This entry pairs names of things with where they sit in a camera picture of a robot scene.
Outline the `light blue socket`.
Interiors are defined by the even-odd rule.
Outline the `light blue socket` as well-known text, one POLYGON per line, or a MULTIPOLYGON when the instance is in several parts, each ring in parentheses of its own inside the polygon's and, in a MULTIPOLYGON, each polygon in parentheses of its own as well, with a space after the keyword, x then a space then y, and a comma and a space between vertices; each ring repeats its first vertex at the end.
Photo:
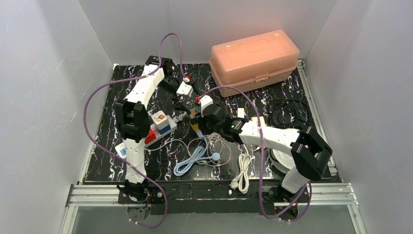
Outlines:
POLYGON ((208 138, 208 135, 204 135, 201 130, 196 130, 195 133, 196 133, 197 137, 200 138, 200 139, 208 138))

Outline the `pink translucent storage box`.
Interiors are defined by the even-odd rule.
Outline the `pink translucent storage box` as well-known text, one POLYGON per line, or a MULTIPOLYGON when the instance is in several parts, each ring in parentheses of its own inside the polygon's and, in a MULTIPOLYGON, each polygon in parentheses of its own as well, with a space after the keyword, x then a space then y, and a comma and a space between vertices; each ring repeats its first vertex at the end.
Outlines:
POLYGON ((209 64, 225 98, 286 80, 299 55, 289 36, 276 30, 213 46, 209 64))

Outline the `pink power adapter plug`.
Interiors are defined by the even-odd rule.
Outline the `pink power adapter plug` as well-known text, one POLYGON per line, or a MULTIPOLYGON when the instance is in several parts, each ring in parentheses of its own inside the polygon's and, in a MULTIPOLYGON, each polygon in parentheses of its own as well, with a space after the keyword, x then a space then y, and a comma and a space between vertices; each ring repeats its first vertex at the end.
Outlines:
POLYGON ((263 116, 260 116, 260 117, 252 117, 251 118, 251 121, 253 121, 253 122, 255 122, 255 123, 260 123, 261 124, 261 126, 266 126, 266 122, 265 122, 265 119, 264 119, 264 117, 263 116))

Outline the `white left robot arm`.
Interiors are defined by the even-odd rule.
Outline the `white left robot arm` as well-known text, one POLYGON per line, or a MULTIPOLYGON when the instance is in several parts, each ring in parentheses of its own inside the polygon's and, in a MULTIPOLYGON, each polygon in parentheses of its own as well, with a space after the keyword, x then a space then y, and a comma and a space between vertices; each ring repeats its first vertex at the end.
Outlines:
POLYGON ((154 125, 147 105, 157 87, 170 92, 175 98, 190 97, 194 93, 191 79, 186 77, 179 81, 173 76, 176 70, 172 59, 150 56, 144 66, 143 78, 124 99, 115 103, 116 127, 124 146, 117 148, 117 151, 122 159, 130 163, 126 175, 129 182, 142 183, 145 180, 145 139, 154 125))

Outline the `long white power strip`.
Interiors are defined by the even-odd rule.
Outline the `long white power strip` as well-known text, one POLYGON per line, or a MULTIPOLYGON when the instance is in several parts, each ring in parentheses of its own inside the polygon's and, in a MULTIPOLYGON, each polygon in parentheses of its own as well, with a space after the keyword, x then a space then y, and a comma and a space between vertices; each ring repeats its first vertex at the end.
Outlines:
MULTIPOLYGON (((164 136, 166 136, 167 134, 175 131, 177 129, 177 124, 173 121, 173 120, 169 120, 169 125, 171 126, 171 130, 169 130, 168 132, 166 132, 165 134, 159 134, 159 130, 155 127, 154 124, 151 125, 150 128, 152 128, 155 132, 156 132, 156 140, 154 142, 152 142, 152 144, 156 143, 157 141, 159 141, 161 138, 163 138, 164 136)), ((124 145, 124 143, 120 143, 117 146, 115 146, 115 150, 117 152, 117 154, 122 158, 122 159, 126 159, 126 153, 127 153, 127 147, 124 145)))

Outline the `green and yellow adapter stack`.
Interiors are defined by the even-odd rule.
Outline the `green and yellow adapter stack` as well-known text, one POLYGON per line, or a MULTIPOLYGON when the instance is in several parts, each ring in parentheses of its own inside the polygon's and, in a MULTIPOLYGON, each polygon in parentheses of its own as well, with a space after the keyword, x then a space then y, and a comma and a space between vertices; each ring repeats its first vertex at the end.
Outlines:
POLYGON ((198 107, 194 107, 190 109, 190 113, 187 114, 187 119, 190 127, 192 128, 193 131, 198 131, 199 130, 199 125, 198 125, 198 120, 197 120, 197 114, 200 113, 200 110, 198 107))

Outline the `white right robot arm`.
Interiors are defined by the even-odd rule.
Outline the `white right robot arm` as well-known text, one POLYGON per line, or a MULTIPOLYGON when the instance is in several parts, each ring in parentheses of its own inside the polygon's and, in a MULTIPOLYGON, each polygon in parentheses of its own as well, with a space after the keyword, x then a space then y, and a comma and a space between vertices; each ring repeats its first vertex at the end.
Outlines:
POLYGON ((196 119, 204 134, 218 133, 228 142, 262 145, 290 155, 295 166, 282 179, 281 187, 292 194, 308 181, 320 180, 333 153, 310 126, 300 130, 260 126, 245 118, 229 116, 218 104, 202 105, 196 119))

